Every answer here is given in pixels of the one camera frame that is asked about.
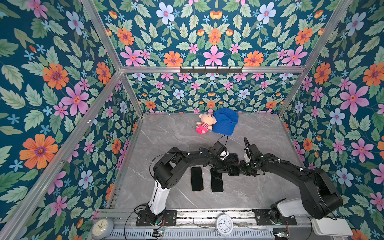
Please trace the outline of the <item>silver-edged black smartphone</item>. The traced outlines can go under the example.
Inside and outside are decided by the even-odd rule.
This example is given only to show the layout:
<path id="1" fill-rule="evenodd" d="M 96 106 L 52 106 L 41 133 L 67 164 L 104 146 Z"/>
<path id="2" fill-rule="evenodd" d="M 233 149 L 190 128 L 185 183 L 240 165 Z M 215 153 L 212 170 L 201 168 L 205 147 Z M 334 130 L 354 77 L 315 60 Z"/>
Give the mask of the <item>silver-edged black smartphone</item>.
<path id="1" fill-rule="evenodd" d="M 228 175 L 229 176 L 239 176 L 240 175 L 240 167 L 239 167 L 239 157 L 237 154 L 229 154 L 226 157 L 226 161 L 228 164 Z"/>

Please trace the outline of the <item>blue-edged smartphone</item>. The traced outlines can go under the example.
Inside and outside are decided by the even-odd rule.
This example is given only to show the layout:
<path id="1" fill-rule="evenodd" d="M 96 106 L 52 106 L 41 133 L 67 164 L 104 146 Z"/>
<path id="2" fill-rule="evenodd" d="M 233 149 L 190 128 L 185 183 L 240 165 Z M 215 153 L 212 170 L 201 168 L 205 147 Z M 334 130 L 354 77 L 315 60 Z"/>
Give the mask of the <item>blue-edged smartphone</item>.
<path id="1" fill-rule="evenodd" d="M 222 193 L 224 191 L 223 175 L 215 169 L 210 169 L 211 190 L 213 193 Z"/>

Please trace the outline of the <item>purple-edged smartphone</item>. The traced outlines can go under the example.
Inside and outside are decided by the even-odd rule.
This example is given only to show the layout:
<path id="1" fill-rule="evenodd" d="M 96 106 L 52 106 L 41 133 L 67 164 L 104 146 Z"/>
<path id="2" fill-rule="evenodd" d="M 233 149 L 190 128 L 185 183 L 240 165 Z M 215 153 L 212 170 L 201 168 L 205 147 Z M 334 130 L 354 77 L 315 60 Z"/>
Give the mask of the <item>purple-edged smartphone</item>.
<path id="1" fill-rule="evenodd" d="M 193 192 L 204 190 L 203 172 L 201 167 L 192 167 L 191 172 L 191 189 Z"/>

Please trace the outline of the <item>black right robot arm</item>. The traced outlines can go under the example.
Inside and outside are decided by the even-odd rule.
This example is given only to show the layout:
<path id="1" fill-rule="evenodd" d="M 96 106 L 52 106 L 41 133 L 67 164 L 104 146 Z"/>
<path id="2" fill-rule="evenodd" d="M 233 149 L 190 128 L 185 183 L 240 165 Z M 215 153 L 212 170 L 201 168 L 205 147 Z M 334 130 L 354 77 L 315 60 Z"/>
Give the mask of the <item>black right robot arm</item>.
<path id="1" fill-rule="evenodd" d="M 273 223 L 280 223 L 283 219 L 296 215 L 307 215 L 321 220 L 343 205 L 339 191 L 324 170 L 299 167 L 273 154 L 263 154 L 247 138 L 244 138 L 244 142 L 246 159 L 240 161 L 241 174 L 257 177 L 271 173 L 299 188 L 299 198 L 282 199 L 271 205 L 270 219 Z"/>

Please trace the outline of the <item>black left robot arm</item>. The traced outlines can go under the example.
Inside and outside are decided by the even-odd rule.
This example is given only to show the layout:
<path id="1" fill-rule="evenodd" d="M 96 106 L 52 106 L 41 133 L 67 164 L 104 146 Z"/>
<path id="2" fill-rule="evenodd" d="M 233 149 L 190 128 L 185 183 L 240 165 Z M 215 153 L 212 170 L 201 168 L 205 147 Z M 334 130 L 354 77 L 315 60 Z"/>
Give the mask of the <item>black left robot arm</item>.
<path id="1" fill-rule="evenodd" d="M 176 225 L 177 211 L 166 210 L 166 202 L 173 188 L 192 167 L 211 167 L 216 170 L 228 169 L 230 153 L 226 146 L 217 141 L 212 147 L 200 148 L 197 151 L 182 151 L 173 147 L 161 154 L 161 159 L 150 168 L 154 179 L 154 190 L 146 208 L 138 213 L 136 226 L 149 227 Z"/>

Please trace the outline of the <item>blue baseball cap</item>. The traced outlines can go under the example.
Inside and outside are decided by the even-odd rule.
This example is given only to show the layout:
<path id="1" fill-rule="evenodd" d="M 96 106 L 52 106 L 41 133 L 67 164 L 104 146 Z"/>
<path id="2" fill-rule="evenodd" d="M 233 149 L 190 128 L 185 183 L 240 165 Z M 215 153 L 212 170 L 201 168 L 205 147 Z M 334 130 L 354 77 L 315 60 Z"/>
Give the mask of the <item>blue baseball cap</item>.
<path id="1" fill-rule="evenodd" d="M 222 135 L 232 135 L 239 121 L 239 115 L 229 108 L 221 108 L 214 112 L 216 123 L 213 132 Z"/>

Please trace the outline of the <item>pink plush pig toy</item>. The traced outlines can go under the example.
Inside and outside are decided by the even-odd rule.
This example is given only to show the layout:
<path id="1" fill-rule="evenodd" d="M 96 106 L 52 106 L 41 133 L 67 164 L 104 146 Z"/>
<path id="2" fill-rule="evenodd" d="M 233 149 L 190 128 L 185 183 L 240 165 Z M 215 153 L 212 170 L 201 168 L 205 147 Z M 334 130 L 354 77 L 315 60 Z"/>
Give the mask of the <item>pink plush pig toy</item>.
<path id="1" fill-rule="evenodd" d="M 213 114 L 205 113 L 199 115 L 200 121 L 196 124 L 196 132 L 205 135 L 209 130 L 213 129 L 213 125 L 217 123 Z"/>

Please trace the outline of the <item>white round clock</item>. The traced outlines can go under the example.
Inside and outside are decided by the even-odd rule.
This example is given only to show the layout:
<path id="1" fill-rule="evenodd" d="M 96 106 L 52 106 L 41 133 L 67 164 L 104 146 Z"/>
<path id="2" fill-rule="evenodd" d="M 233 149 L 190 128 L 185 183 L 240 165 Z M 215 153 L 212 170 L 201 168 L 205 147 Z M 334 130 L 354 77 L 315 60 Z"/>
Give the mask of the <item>white round clock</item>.
<path id="1" fill-rule="evenodd" d="M 226 214 L 219 215 L 216 219 L 216 229 L 220 235 L 230 235 L 234 229 L 232 218 Z"/>

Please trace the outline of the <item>white box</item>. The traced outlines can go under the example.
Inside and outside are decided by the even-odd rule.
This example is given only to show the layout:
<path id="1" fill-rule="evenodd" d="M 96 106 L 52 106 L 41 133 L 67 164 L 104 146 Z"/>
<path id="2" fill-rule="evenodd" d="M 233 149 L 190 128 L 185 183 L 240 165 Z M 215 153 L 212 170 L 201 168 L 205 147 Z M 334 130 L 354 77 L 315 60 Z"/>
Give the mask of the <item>white box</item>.
<path id="1" fill-rule="evenodd" d="M 353 231 L 345 219 L 311 219 L 311 223 L 317 236 L 351 237 L 353 235 Z"/>

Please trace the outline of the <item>beige round clock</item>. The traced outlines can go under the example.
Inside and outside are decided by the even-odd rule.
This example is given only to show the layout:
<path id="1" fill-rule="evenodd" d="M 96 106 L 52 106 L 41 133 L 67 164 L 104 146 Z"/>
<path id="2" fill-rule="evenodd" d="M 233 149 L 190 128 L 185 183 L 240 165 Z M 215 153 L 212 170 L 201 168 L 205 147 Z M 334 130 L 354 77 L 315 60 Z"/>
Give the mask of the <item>beige round clock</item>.
<path id="1" fill-rule="evenodd" d="M 91 228 L 91 238 L 93 240 L 104 240 L 111 235 L 114 230 L 112 219 L 104 218 L 97 220 Z"/>

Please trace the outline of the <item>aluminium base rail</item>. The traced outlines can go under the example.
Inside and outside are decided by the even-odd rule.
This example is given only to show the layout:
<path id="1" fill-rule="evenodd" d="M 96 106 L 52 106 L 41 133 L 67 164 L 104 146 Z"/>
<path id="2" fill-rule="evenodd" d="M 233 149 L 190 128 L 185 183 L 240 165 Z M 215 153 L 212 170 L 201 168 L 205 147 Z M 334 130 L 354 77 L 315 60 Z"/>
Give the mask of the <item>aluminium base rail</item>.
<path id="1" fill-rule="evenodd" d="M 106 209 L 99 210 L 98 218 L 108 218 L 114 221 L 127 223 L 134 227 L 175 227 L 186 224 L 193 226 L 213 225 L 221 215 L 228 215 L 236 226 L 266 227 L 266 228 L 309 228 L 312 226 L 308 215 L 285 217 L 282 220 L 271 220 L 269 209 L 176 209 L 166 210 L 160 222 L 153 224 L 145 210 L 133 209 Z"/>

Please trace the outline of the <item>black hook rail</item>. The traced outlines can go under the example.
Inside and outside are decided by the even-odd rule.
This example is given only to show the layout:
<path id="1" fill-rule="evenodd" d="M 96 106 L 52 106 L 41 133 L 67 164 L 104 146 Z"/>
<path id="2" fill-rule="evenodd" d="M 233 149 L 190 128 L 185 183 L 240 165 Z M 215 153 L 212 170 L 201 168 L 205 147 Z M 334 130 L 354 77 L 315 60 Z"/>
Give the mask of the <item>black hook rail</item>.
<path id="1" fill-rule="evenodd" d="M 238 74 L 243 72 L 243 67 L 180 67 L 181 74 Z"/>

